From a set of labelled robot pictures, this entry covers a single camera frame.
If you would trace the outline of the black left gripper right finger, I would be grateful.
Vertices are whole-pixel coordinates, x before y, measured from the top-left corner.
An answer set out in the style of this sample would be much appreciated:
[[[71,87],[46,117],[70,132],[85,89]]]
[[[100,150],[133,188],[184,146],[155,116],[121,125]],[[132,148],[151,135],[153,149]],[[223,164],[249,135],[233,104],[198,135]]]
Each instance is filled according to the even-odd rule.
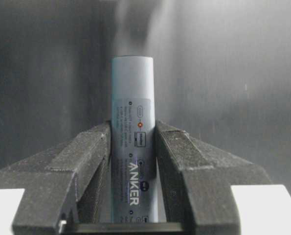
[[[241,232],[232,185],[269,185],[265,169],[156,122],[155,154],[166,218],[195,235]]]

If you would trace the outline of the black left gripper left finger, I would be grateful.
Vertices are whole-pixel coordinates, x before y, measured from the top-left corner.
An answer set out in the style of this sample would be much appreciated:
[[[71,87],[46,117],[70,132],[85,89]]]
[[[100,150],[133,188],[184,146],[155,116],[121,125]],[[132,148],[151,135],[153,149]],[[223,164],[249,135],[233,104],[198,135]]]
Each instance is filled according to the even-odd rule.
[[[0,235],[57,235],[62,221],[98,222],[110,151],[106,121],[0,169]]]

